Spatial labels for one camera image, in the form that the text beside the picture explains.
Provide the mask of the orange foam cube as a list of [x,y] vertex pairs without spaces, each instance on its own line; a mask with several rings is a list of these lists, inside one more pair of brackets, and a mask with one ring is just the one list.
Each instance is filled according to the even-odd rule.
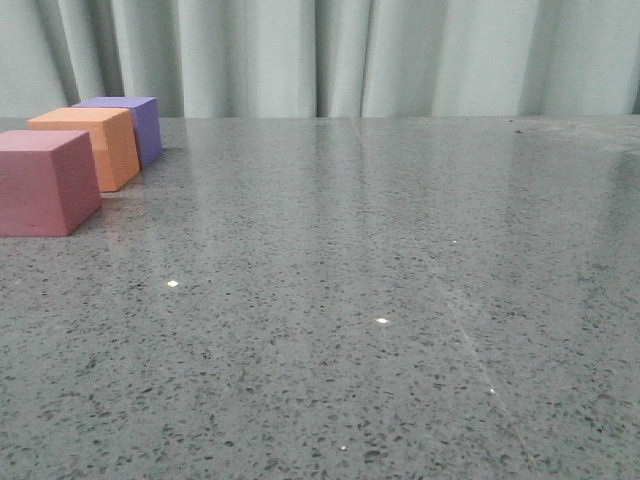
[[133,117],[129,109],[59,108],[27,121],[34,130],[88,131],[101,192],[115,192],[140,171]]

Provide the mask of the purple foam cube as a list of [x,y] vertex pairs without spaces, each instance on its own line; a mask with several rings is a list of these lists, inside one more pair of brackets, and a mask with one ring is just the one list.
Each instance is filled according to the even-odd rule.
[[140,168],[144,170],[163,153],[158,101],[149,96],[101,96],[74,104],[74,107],[127,108],[133,127]]

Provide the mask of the pink foam cube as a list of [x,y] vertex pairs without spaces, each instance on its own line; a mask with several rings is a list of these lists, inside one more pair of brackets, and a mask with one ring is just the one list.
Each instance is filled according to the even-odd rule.
[[88,132],[1,134],[3,237],[68,236],[101,204]]

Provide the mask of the pale green curtain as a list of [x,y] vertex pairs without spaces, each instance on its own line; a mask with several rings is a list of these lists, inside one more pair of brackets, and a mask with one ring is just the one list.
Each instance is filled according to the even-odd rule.
[[635,1],[5,1],[1,113],[154,96],[168,117],[631,114]]

